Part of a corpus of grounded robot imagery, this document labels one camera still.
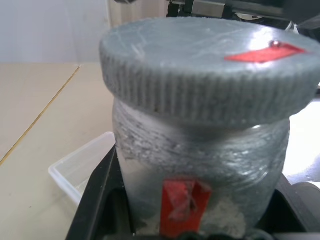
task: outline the clear plastic box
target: clear plastic box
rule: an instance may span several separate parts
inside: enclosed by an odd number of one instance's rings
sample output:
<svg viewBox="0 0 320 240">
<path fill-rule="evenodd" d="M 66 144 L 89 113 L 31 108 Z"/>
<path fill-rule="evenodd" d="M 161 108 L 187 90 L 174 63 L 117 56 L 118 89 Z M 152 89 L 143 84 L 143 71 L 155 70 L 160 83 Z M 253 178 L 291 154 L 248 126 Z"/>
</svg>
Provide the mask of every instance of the clear plastic box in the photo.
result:
<svg viewBox="0 0 320 240">
<path fill-rule="evenodd" d="M 49 167 L 58 186 L 79 205 L 89 178 L 115 145 L 115 135 L 106 132 Z"/>
</svg>

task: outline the beige tabletop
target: beige tabletop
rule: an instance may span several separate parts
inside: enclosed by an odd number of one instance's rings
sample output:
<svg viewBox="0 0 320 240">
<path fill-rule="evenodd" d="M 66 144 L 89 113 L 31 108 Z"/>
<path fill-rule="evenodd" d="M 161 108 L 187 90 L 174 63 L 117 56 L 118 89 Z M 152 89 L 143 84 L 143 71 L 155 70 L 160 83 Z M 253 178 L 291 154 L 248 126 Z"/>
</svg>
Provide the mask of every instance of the beige tabletop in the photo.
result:
<svg viewBox="0 0 320 240">
<path fill-rule="evenodd" d="M 77 207 L 48 168 L 112 131 L 112 105 L 99 64 L 0 64 L 1 240 L 65 239 Z M 284 173 L 293 179 L 320 154 L 320 102 L 291 121 Z"/>
</svg>

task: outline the red tape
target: red tape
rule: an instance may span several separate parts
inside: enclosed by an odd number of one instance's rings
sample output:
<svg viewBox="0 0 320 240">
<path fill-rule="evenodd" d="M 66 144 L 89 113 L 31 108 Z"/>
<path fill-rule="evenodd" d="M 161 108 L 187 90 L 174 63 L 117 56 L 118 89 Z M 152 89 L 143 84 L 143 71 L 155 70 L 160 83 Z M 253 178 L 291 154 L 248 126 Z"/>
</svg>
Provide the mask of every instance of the red tape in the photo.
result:
<svg viewBox="0 0 320 240">
<path fill-rule="evenodd" d="M 306 51 L 304 49 L 293 46 L 291 44 L 279 43 L 279 45 L 272 45 L 261 50 L 226 56 L 224 59 L 237 62 L 263 64 L 270 61 L 287 58 L 296 54 L 303 54 L 305 52 Z"/>
<path fill-rule="evenodd" d="M 165 180 L 162 189 L 160 234 L 176 238 L 184 232 L 197 232 L 211 193 L 209 186 L 197 180 Z"/>
</svg>

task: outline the white wall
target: white wall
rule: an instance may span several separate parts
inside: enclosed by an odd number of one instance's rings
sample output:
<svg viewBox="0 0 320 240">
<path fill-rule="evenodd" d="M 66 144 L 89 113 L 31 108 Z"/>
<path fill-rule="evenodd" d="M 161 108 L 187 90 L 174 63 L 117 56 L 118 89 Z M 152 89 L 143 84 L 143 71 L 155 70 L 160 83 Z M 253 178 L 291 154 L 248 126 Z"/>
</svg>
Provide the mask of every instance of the white wall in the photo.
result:
<svg viewBox="0 0 320 240">
<path fill-rule="evenodd" d="M 1 0 L 0 62 L 97 62 L 106 0 Z"/>
</svg>

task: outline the scratched surface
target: scratched surface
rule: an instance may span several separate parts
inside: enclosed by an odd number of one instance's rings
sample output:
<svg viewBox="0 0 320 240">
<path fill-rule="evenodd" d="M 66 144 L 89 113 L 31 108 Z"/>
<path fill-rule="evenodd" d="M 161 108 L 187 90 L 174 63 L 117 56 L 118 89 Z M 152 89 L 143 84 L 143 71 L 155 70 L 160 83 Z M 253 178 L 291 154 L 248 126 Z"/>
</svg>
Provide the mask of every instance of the scratched surface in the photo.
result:
<svg viewBox="0 0 320 240">
<path fill-rule="evenodd" d="M 266 63 L 224 60 L 272 40 L 306 54 Z M 289 118 L 314 97 L 320 46 L 306 37 L 237 21 L 156 18 L 113 29 L 100 45 L 104 81 L 118 98 L 150 113 L 217 127 Z"/>
</svg>

